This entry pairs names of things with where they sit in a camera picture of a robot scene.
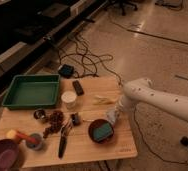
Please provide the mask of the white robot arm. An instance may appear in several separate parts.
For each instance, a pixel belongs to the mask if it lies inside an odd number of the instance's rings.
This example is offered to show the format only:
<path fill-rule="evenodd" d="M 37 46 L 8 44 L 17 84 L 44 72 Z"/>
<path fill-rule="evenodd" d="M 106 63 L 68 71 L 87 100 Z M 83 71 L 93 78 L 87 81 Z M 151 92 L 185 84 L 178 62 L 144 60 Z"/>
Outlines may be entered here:
<path fill-rule="evenodd" d="M 157 91 L 149 78 L 127 82 L 117 104 L 122 110 L 144 102 L 188 122 L 188 97 Z"/>

